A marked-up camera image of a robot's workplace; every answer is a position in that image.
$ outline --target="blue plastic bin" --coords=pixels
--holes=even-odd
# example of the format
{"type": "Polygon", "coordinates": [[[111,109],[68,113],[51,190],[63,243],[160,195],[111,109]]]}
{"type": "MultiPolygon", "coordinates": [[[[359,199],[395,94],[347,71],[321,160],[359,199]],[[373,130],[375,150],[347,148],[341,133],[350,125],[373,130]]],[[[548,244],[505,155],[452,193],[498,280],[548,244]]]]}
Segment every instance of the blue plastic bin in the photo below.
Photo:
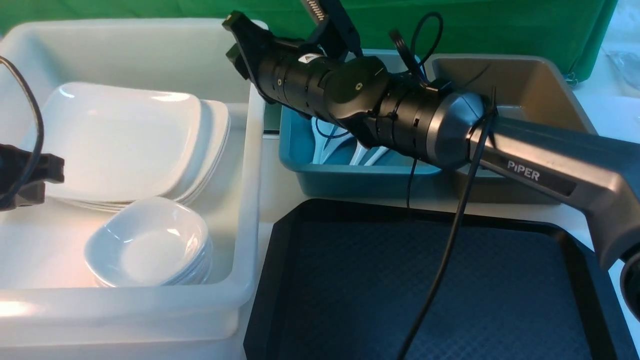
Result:
{"type": "MultiPolygon", "coordinates": [[[[406,70],[395,51],[369,50],[366,55],[379,57],[391,72],[406,70]]],[[[356,140],[346,141],[325,164],[311,164],[314,135],[311,122],[295,111],[282,108],[280,122],[280,161],[295,172],[302,191],[311,197],[398,197],[406,196],[413,159],[389,150],[372,166],[351,166],[356,140]]],[[[365,163],[374,151],[369,151],[365,163]]],[[[418,162],[412,184],[412,198],[433,191],[434,178],[440,169],[418,162]]]]}

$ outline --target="stack of plates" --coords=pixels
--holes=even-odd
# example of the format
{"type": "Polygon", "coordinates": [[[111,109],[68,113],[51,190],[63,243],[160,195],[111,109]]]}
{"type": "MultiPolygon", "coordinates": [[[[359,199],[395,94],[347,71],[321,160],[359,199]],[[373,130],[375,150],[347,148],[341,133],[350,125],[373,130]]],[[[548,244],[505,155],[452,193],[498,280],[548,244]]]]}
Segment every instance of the stack of plates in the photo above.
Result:
{"type": "MultiPolygon", "coordinates": [[[[117,212],[138,199],[190,204],[220,160],[229,112],[193,95],[88,83],[56,89],[42,109],[43,152],[65,159],[65,182],[47,195],[117,212]]],[[[29,132],[23,148],[35,141],[29,132]]]]}

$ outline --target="white plastic utensil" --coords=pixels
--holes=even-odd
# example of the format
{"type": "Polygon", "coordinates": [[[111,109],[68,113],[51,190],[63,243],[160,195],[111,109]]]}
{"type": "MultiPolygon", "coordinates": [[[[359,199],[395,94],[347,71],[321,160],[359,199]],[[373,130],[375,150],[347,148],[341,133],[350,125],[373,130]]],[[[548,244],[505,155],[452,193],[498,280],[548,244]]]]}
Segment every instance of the white plastic utensil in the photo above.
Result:
{"type": "Polygon", "coordinates": [[[388,147],[378,147],[378,150],[376,150],[376,152],[373,153],[373,155],[371,155],[371,157],[365,161],[364,166],[368,167],[373,165],[376,161],[378,161],[384,154],[387,153],[387,151],[389,151],[388,147]]]}
{"type": "Polygon", "coordinates": [[[359,165],[360,162],[362,161],[362,158],[364,158],[365,154],[367,154],[367,148],[364,147],[360,142],[358,142],[358,145],[356,146],[356,151],[353,153],[353,157],[351,158],[351,161],[349,162],[349,165],[359,165]]]}
{"type": "Polygon", "coordinates": [[[353,135],[347,130],[341,127],[337,127],[333,136],[340,136],[339,138],[331,138],[327,142],[324,150],[322,151],[322,156],[320,158],[320,164],[326,163],[326,160],[333,155],[333,153],[340,147],[340,145],[344,144],[344,142],[353,139],[353,135]]]}
{"type": "Polygon", "coordinates": [[[322,152],[324,151],[324,147],[329,140],[322,134],[331,136],[333,135],[335,128],[336,126],[331,124],[330,122],[322,121],[317,117],[311,118],[311,129],[314,132],[315,142],[314,157],[311,160],[311,164],[320,164],[320,160],[322,159],[322,152]]]}

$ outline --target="white bowl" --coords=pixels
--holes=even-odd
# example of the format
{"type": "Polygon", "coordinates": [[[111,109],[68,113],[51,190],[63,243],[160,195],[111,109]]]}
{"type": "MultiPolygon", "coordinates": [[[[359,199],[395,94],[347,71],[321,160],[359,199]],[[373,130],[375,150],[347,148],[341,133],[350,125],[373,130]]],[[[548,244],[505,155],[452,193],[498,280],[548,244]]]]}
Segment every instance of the white bowl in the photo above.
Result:
{"type": "Polygon", "coordinates": [[[201,284],[209,275],[212,268],[213,245],[209,240],[205,245],[203,256],[200,257],[197,264],[189,270],[185,270],[176,278],[167,281],[163,285],[195,285],[201,284]]]}
{"type": "Polygon", "coordinates": [[[85,245],[84,258],[108,286],[159,286],[190,269],[208,238],[200,215],[152,197],[132,203],[98,229],[85,245]]]}

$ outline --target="black wire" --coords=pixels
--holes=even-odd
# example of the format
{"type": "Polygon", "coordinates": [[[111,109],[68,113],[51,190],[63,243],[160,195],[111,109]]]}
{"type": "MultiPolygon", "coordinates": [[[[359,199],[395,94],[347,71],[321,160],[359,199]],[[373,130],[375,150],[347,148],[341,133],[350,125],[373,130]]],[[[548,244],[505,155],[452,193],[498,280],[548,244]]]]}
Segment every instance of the black wire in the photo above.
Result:
{"type": "Polygon", "coordinates": [[[484,73],[489,70],[489,68],[491,67],[491,64],[487,64],[482,70],[480,70],[480,72],[478,72],[478,74],[474,77],[471,78],[471,80],[467,81],[464,85],[461,86],[462,89],[466,89],[468,88],[469,85],[471,85],[475,80],[478,80],[482,75],[484,75],[484,73]]]}
{"type": "Polygon", "coordinates": [[[436,277],[433,280],[433,284],[431,285],[431,289],[427,295],[424,304],[422,305],[422,309],[420,309],[420,313],[418,317],[413,322],[411,330],[409,334],[404,339],[404,343],[402,348],[400,349],[400,353],[398,353],[397,360],[404,360],[409,349],[411,348],[411,344],[413,339],[415,338],[418,330],[420,329],[420,325],[422,325],[422,321],[424,320],[425,315],[429,311],[429,307],[435,299],[436,293],[440,287],[440,283],[442,282],[442,278],[444,277],[444,273],[447,270],[447,266],[449,264],[449,258],[451,257],[451,252],[453,250],[453,245],[455,243],[456,236],[458,235],[458,230],[460,229],[460,225],[462,224],[462,218],[465,213],[465,208],[467,207],[467,202],[469,200],[469,195],[471,193],[471,186],[473,184],[473,180],[476,176],[476,172],[478,167],[480,166],[480,159],[482,157],[482,153],[484,150],[484,143],[486,142],[489,132],[493,126],[493,120],[495,118],[495,88],[493,88],[492,93],[492,104],[489,110],[485,111],[483,117],[480,119],[479,123],[483,124],[482,132],[480,133],[480,139],[478,140],[478,145],[476,147],[476,153],[471,161],[471,166],[469,169],[469,174],[467,177],[467,183],[465,185],[465,190],[462,193],[462,198],[458,203],[458,209],[456,210],[456,214],[453,218],[453,225],[451,226],[451,232],[449,233],[449,239],[447,240],[447,246],[444,251],[444,255],[442,256],[442,262],[440,263],[440,268],[436,273],[436,277]]]}
{"type": "Polygon", "coordinates": [[[438,33],[436,34],[436,38],[433,41],[433,45],[431,45],[431,48],[429,49],[429,51],[427,52],[427,54],[421,59],[420,61],[420,66],[422,67],[422,69],[424,70],[424,63],[427,62],[427,60],[429,59],[429,57],[431,55],[433,55],[433,53],[436,51],[436,48],[438,47],[438,44],[440,43],[440,39],[442,38],[442,31],[444,30],[444,19],[442,18],[442,15],[438,12],[430,12],[425,14],[420,21],[418,21],[418,25],[415,27],[415,31],[413,32],[413,36],[411,39],[411,52],[413,54],[415,54],[415,46],[416,43],[418,41],[418,36],[420,35],[420,32],[422,31],[422,27],[424,25],[424,23],[430,19],[430,18],[436,18],[438,19],[438,33]]]}
{"type": "Polygon", "coordinates": [[[436,48],[438,47],[438,44],[440,43],[440,39],[442,38],[443,30],[444,30],[444,20],[442,18],[442,15],[440,13],[438,13],[438,12],[429,12],[429,13],[425,14],[420,19],[420,21],[418,21],[418,24],[415,27],[415,30],[413,30],[413,36],[412,36],[412,41],[411,41],[411,47],[410,48],[407,47],[406,42],[404,41],[404,38],[402,37],[402,35],[400,34],[400,31],[398,31],[398,29],[393,29],[393,30],[389,31],[389,37],[394,42],[396,50],[398,51],[398,54],[402,58],[402,60],[404,62],[404,65],[407,67],[408,71],[415,78],[420,79],[421,81],[423,81],[425,83],[428,83],[428,80],[427,80],[427,77],[426,77],[426,70],[424,68],[424,63],[436,51],[436,48]],[[430,19],[432,17],[438,19],[438,33],[436,34],[436,38],[434,39],[433,44],[431,45],[431,48],[429,49],[429,51],[421,59],[420,62],[417,62],[417,61],[415,61],[415,46],[416,46],[416,43],[418,41],[418,36],[420,35],[420,32],[422,31],[422,27],[423,27],[424,23],[428,19],[430,19]]]}
{"type": "Polygon", "coordinates": [[[320,126],[318,126],[318,122],[321,121],[319,119],[316,119],[315,123],[316,123],[316,131],[318,132],[318,134],[320,134],[320,136],[322,136],[323,138],[327,138],[327,139],[337,139],[337,138],[342,138],[343,136],[347,136],[349,134],[349,131],[345,131],[344,133],[340,134],[340,135],[327,135],[325,133],[323,133],[322,131],[320,131],[320,126]]]}
{"type": "Polygon", "coordinates": [[[0,56],[0,63],[6,66],[7,69],[9,69],[9,72],[11,72],[11,74],[15,77],[16,81],[18,81],[18,84],[22,88],[22,91],[29,100],[31,111],[33,112],[33,115],[36,119],[36,143],[33,146],[33,151],[31,152],[31,155],[29,155],[29,159],[24,165],[22,173],[20,174],[18,179],[11,185],[9,190],[7,190],[7,192],[2,197],[0,197],[1,209],[6,208],[11,203],[20,189],[27,183],[27,181],[29,181],[31,174],[38,165],[38,162],[40,161],[40,154],[42,153],[42,144],[44,143],[44,123],[42,122],[42,114],[40,113],[40,108],[38,107],[38,103],[36,102],[36,97],[33,95],[33,92],[31,91],[24,77],[22,77],[20,71],[18,71],[18,69],[12,62],[2,56],[0,56]]]}
{"type": "Polygon", "coordinates": [[[418,165],[418,159],[413,159],[413,165],[411,165],[411,172],[409,173],[409,181],[406,185],[406,217],[411,218],[411,183],[413,182],[413,175],[415,174],[415,167],[418,165]]]}
{"type": "MultiPolygon", "coordinates": [[[[443,30],[444,30],[444,20],[442,18],[442,15],[440,15],[440,13],[438,12],[429,12],[425,14],[420,19],[420,21],[418,21],[417,26],[413,30],[413,36],[411,39],[410,48],[407,48],[406,43],[402,38],[402,35],[400,35],[400,32],[397,29],[390,31],[389,33],[389,35],[391,36],[391,40],[393,40],[394,44],[396,45],[396,50],[398,51],[398,54],[400,54],[400,57],[403,59],[404,64],[407,66],[409,71],[412,73],[417,71],[419,75],[416,75],[416,73],[413,73],[414,76],[417,76],[418,78],[423,80],[425,83],[428,83],[428,80],[426,75],[427,72],[424,69],[424,62],[434,53],[434,51],[438,47],[438,44],[440,43],[440,39],[442,38],[443,30]],[[436,19],[438,19],[438,34],[436,35],[436,38],[434,39],[433,44],[431,45],[431,48],[427,52],[427,55],[425,55],[423,60],[420,62],[420,64],[418,64],[415,61],[415,45],[416,45],[416,42],[418,41],[418,36],[422,31],[422,27],[424,23],[429,18],[432,18],[432,17],[435,17],[436,19]]],[[[409,219],[411,219],[411,184],[413,182],[413,177],[415,175],[415,167],[417,164],[418,164],[418,160],[413,159],[413,165],[411,166],[411,172],[409,173],[409,181],[406,185],[406,214],[407,214],[407,218],[409,219]]]]}

